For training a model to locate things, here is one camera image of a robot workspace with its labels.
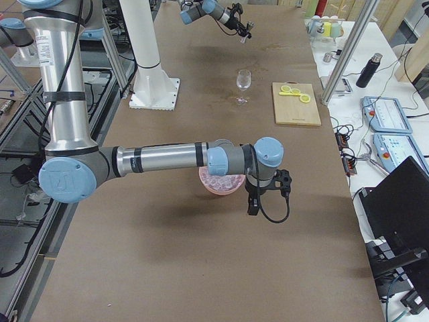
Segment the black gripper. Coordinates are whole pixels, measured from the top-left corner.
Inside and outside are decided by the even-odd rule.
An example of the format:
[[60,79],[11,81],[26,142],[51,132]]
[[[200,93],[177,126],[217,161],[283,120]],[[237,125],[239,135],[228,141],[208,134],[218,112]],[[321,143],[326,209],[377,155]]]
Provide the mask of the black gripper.
[[244,29],[241,29],[241,17],[233,15],[232,13],[229,16],[228,21],[226,22],[226,27],[229,30],[238,31],[238,34],[242,38],[250,38],[251,37],[251,33],[250,33],[249,30],[251,30],[254,26],[255,26],[254,22],[248,21],[246,23],[246,25],[242,26],[242,28],[244,28]]
[[261,195],[265,192],[263,188],[252,185],[250,182],[245,183],[245,190],[248,193],[248,215],[257,215],[262,209]]

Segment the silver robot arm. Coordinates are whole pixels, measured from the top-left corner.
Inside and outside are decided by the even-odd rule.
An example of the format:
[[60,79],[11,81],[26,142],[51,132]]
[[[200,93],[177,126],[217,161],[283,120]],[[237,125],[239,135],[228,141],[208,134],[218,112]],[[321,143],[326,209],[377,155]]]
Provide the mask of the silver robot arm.
[[251,30],[254,27],[252,21],[248,21],[245,25],[241,22],[243,14],[243,6],[240,3],[232,3],[230,7],[224,7],[218,1],[177,1],[180,6],[180,17],[185,25],[205,17],[210,16],[221,28],[225,26],[232,33],[223,30],[223,33],[228,36],[238,35],[241,37],[241,42],[252,38]]
[[[103,37],[102,1],[18,2],[23,9],[22,27],[34,33],[40,60],[46,116],[38,144],[46,161],[38,182],[49,197],[77,203],[108,180],[127,174],[206,166],[213,176],[246,176],[248,215],[257,215],[260,210],[273,223],[285,221],[269,218],[261,204],[266,190],[280,190],[286,200],[286,218],[290,213],[292,179],[287,170],[278,170],[284,147],[275,138],[264,137],[254,145],[241,146],[221,139],[138,148],[100,147],[90,135],[78,41],[85,31],[95,32],[95,39]],[[120,1],[120,5],[137,65],[130,107],[174,110],[180,79],[169,78],[162,69],[149,3]],[[242,38],[251,38],[248,27],[253,24],[244,26],[235,15],[243,13],[240,4],[225,9],[217,1],[202,1],[199,6],[204,15]],[[50,141],[43,147],[46,122]]]

